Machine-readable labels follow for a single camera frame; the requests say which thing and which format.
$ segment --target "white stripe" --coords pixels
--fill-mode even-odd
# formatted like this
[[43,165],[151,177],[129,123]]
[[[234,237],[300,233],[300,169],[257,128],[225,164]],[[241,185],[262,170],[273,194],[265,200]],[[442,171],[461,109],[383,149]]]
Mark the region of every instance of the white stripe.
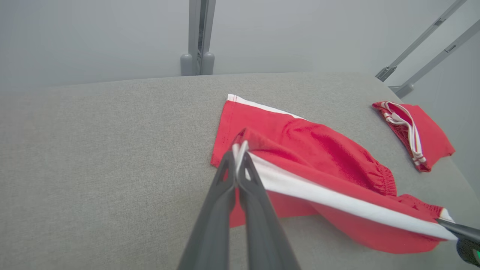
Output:
[[258,103],[253,102],[253,101],[248,101],[248,100],[245,100],[245,99],[243,99],[239,96],[233,95],[233,94],[229,94],[228,97],[227,97],[227,100],[232,101],[232,102],[236,102],[236,103],[240,103],[240,104],[249,105],[249,106],[252,106],[252,107],[260,108],[260,109],[271,111],[271,112],[288,114],[288,115],[293,116],[294,118],[304,119],[304,118],[302,118],[298,115],[295,115],[295,114],[292,114],[292,113],[289,113],[289,112],[286,112],[286,111],[283,111],[283,110],[275,109],[275,108],[272,108],[272,107],[268,107],[266,105],[258,104]]
[[431,235],[446,240],[457,240],[455,235],[437,223],[423,221],[330,190],[288,172],[252,153],[250,153],[250,156],[267,190],[330,206],[358,217],[410,232]]

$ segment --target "metal bar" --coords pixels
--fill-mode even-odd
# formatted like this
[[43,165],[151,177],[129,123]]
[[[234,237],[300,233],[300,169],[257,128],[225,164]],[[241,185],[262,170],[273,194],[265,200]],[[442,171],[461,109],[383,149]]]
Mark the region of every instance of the metal bar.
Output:
[[480,31],[480,20],[474,23],[469,29],[467,29],[463,34],[461,34],[454,42],[448,45],[444,50],[442,50],[435,58],[433,58],[428,64],[422,67],[417,73],[411,76],[402,86],[392,86],[392,89],[399,98],[403,98],[408,93],[410,93],[413,88],[411,87],[414,83],[420,80],[425,74],[430,70],[436,67],[440,62],[442,62],[447,56],[452,54],[458,49],[462,44],[469,40],[473,35]]
[[[216,0],[206,0],[205,8],[205,21],[204,21],[204,31],[203,31],[203,40],[202,40],[202,59],[200,61],[200,75],[211,75],[213,72],[213,64],[215,58],[212,57],[213,54],[209,53],[210,50],[210,38],[212,36],[212,27],[213,27],[213,15],[215,12]],[[209,56],[204,63],[203,56]]]
[[200,5],[202,0],[190,0],[188,20],[188,53],[193,58],[192,74],[197,75],[198,29],[200,27]]
[[425,41],[448,17],[450,17],[463,3],[467,0],[456,0],[433,24],[423,32],[402,54],[400,54],[395,61],[393,61],[389,67],[396,67],[402,62],[409,54],[413,52],[423,41]]
[[397,57],[390,65],[383,68],[375,77],[384,82],[390,74],[392,74],[398,64],[400,64],[408,55],[410,55],[423,41],[425,41],[437,28],[450,17],[463,3],[467,0],[456,0],[431,26],[423,32],[400,56]]

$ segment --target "gray table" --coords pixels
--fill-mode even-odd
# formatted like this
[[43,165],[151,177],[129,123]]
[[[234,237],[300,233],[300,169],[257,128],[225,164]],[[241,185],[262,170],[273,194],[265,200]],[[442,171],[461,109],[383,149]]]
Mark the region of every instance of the gray table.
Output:
[[[400,194],[480,227],[479,202],[451,159],[419,173],[371,108],[399,101],[373,76],[118,81],[0,93],[0,268],[176,268],[216,171],[209,160],[228,93],[343,133],[392,170]],[[454,242],[393,255],[353,242],[321,216],[282,224],[304,270],[474,269]],[[231,269],[246,269],[244,227],[230,237]]]

